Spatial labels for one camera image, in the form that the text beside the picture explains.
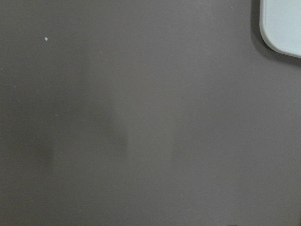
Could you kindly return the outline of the cream rabbit tray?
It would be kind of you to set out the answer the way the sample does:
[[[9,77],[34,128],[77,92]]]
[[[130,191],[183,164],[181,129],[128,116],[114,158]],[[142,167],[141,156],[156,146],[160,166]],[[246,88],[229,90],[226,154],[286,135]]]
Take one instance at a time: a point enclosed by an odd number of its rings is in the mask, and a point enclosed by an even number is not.
[[[301,2],[299,0],[261,0],[260,32],[275,52],[301,57]]]

